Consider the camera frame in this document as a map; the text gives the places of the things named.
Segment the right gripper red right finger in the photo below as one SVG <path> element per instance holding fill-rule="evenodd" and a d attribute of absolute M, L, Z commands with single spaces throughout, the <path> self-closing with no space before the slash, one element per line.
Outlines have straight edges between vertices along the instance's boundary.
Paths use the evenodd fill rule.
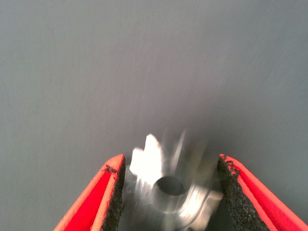
<path fill-rule="evenodd" d="M 238 160 L 220 154 L 218 177 L 237 231 L 306 231 L 307 224 Z"/>

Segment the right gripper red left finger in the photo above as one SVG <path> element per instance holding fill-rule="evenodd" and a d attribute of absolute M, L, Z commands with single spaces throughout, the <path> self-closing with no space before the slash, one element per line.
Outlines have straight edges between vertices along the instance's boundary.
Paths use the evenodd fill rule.
<path fill-rule="evenodd" d="M 54 228 L 56 231 L 116 231 L 125 178 L 123 154 L 108 159 Z"/>

